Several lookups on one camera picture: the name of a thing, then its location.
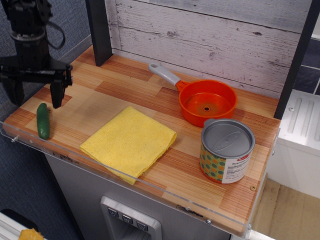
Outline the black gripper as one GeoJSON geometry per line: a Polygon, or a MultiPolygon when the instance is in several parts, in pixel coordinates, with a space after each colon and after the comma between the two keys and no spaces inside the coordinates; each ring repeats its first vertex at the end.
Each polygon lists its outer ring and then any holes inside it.
{"type": "Polygon", "coordinates": [[[47,36],[16,35],[12,37],[16,55],[0,58],[1,82],[14,105],[23,103],[23,82],[51,83],[50,93],[55,109],[62,106],[65,88],[71,86],[72,66],[50,55],[47,36]]]}

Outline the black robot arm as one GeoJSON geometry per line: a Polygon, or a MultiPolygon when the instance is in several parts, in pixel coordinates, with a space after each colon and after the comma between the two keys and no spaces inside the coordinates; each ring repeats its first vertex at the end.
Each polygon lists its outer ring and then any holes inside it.
{"type": "Polygon", "coordinates": [[[47,0],[3,0],[1,4],[16,50],[16,55],[0,59],[0,82],[10,101],[17,106],[22,104],[24,82],[43,83],[50,85],[53,107],[61,107],[65,89],[73,83],[73,67],[50,55],[53,44],[47,27],[63,31],[50,20],[52,5],[47,0]]]}

